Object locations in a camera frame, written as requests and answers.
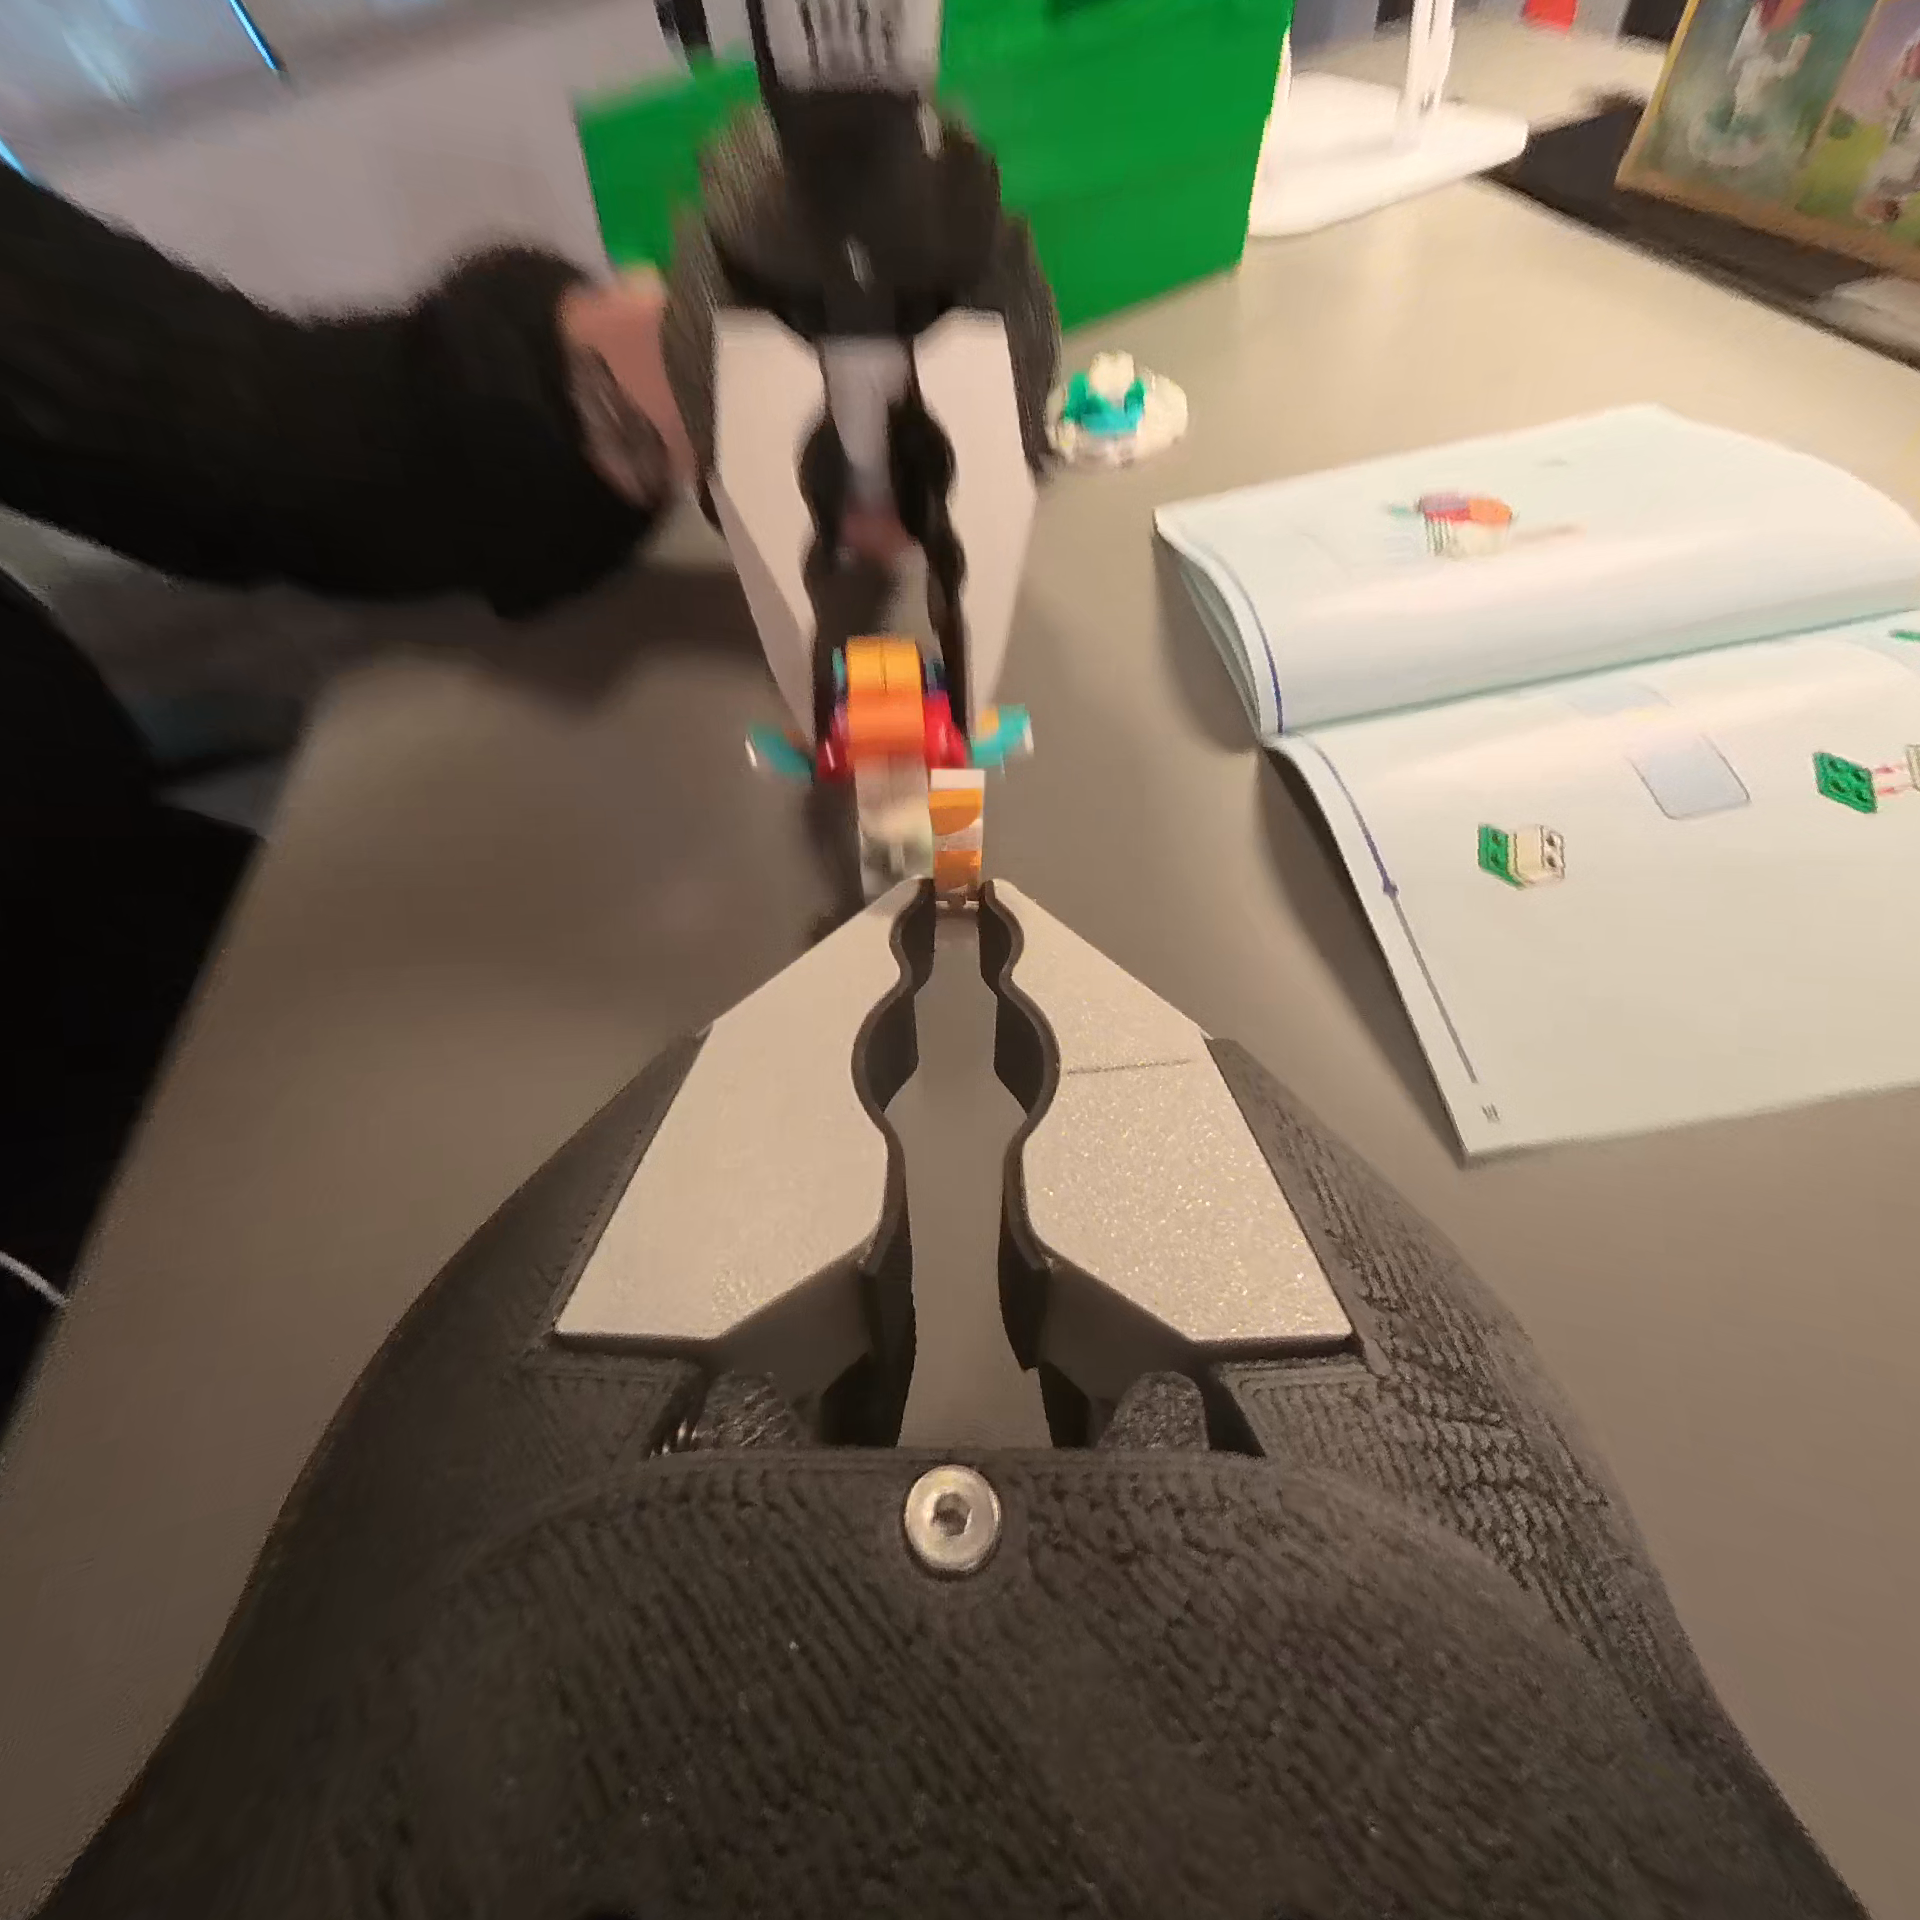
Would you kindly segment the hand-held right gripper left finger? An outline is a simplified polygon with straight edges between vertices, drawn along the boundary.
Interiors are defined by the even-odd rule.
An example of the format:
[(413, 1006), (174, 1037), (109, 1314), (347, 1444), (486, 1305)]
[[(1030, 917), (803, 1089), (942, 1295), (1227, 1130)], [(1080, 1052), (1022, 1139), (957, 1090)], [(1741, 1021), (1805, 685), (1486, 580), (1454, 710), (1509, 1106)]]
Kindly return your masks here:
[(826, 1444), (893, 1444), (917, 1360), (905, 1153), (930, 883), (900, 883), (694, 1037), (555, 1335), (770, 1378)]

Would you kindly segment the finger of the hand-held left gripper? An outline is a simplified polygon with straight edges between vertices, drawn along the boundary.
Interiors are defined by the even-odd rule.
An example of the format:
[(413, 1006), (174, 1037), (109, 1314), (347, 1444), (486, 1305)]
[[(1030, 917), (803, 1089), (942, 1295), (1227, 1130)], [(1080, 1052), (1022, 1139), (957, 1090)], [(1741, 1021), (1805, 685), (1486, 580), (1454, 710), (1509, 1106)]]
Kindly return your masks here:
[(820, 349), (772, 314), (715, 314), (715, 515), (796, 725), (820, 723), (813, 588), (838, 548), (845, 450)]
[(953, 309), (914, 341), (899, 402), (899, 515), (924, 551), (953, 710), (995, 696), (1035, 513), (1006, 324)]

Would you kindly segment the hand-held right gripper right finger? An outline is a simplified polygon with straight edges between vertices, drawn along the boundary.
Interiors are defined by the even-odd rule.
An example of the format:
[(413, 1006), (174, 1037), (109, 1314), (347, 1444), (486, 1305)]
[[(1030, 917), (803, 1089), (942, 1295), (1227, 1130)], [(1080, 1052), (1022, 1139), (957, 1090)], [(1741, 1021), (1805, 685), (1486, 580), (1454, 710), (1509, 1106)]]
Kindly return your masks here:
[(1212, 1037), (1009, 883), (980, 897), (995, 1075), (1018, 1105), (998, 1314), (1054, 1446), (1095, 1446), (1135, 1380), (1357, 1363), (1357, 1334)]

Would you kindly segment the colourful lego model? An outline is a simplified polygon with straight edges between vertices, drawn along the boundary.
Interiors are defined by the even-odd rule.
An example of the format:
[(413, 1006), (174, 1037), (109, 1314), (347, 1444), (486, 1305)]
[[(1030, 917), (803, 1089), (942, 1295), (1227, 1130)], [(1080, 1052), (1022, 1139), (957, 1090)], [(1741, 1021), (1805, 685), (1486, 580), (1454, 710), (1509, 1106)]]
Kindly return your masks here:
[(1030, 751), (1029, 710), (982, 710), (967, 731), (942, 666), (905, 636), (857, 636), (830, 653), (830, 720), (809, 744), (765, 725), (747, 731), (747, 766), (758, 774), (852, 806), (857, 883), (870, 903), (900, 883), (933, 885), (933, 768), (974, 768), (990, 782)]

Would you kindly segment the white orange lego piece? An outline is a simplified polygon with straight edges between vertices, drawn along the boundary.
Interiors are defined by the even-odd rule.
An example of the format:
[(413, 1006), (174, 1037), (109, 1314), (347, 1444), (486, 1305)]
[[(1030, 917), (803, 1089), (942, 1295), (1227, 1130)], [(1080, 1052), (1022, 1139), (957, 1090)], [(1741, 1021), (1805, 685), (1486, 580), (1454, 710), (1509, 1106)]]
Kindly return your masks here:
[(985, 774), (974, 768), (933, 768), (930, 782), (930, 883), (950, 908), (974, 908), (985, 854)]

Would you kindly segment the instruction booklet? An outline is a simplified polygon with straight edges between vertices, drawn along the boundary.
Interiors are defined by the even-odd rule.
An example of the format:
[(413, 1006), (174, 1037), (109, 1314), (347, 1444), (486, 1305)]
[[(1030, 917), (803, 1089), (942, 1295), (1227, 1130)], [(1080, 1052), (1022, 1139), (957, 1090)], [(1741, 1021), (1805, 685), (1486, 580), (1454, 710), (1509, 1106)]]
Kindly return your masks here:
[(1654, 406), (1155, 510), (1469, 1158), (1917, 1089), (1917, 515)]

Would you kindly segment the person's left forearm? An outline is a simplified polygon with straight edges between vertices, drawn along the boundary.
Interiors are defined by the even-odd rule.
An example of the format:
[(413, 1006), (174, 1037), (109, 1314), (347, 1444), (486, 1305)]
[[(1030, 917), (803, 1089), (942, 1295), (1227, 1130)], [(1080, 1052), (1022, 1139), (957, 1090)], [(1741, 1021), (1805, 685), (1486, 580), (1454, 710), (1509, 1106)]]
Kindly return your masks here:
[(545, 612), (668, 510), (586, 463), (555, 253), (279, 314), (2, 175), (2, 508), (180, 580)]

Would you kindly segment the white teal lego build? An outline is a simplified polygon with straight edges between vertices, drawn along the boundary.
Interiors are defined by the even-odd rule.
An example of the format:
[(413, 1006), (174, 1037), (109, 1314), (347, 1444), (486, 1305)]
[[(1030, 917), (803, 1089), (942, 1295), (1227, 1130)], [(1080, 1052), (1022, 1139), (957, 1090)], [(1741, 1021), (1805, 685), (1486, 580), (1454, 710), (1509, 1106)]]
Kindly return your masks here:
[(1133, 354), (1104, 349), (1051, 390), (1046, 430), (1064, 467), (1130, 467), (1186, 438), (1189, 395)]

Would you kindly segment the colourful lego set box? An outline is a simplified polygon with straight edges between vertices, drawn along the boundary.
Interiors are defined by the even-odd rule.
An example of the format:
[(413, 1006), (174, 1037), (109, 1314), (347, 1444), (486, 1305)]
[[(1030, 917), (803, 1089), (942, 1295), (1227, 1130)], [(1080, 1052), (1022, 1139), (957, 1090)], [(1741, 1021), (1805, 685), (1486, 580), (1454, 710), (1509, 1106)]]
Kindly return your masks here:
[(1917, 4), (1683, 4), (1622, 192), (1917, 277)]

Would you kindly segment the person's left hand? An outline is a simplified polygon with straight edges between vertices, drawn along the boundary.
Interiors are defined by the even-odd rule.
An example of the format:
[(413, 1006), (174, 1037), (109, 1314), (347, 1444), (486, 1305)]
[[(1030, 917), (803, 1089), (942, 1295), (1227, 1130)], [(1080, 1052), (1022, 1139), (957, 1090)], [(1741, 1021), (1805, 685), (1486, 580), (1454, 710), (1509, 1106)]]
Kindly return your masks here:
[(691, 472), (661, 317), (667, 288), (652, 267), (583, 282), (557, 309), (583, 457), (635, 510), (668, 508)]

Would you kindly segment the green plastic bin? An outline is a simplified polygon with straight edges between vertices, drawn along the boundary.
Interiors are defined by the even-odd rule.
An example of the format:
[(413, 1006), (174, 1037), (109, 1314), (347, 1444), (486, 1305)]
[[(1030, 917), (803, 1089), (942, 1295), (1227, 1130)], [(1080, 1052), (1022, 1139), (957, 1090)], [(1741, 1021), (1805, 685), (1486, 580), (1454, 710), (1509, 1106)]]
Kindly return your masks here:
[(596, 239), (613, 270), (668, 267), (675, 227), (702, 192), (702, 155), (753, 100), (753, 67), (711, 56), (573, 99)]
[(1292, 4), (945, 4), (941, 100), (992, 151), (1064, 331), (1233, 276)]

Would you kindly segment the person's dark clothing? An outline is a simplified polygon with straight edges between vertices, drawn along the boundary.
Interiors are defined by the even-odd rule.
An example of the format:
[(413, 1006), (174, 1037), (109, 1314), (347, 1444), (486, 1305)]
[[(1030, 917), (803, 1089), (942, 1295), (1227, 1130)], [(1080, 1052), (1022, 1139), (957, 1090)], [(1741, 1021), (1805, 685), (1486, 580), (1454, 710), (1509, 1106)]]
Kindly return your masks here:
[(2, 578), (2, 1419), (251, 850), (162, 796), (129, 712)]

